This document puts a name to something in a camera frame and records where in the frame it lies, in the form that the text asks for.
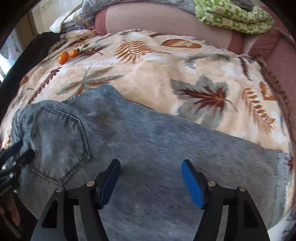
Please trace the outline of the person's left hand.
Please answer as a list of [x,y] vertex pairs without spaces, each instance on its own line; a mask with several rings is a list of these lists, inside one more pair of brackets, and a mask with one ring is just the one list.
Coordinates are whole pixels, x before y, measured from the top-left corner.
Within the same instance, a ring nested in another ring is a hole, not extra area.
[[6,211],[11,215],[14,224],[19,226],[21,218],[12,195],[1,197],[1,216],[3,216]]

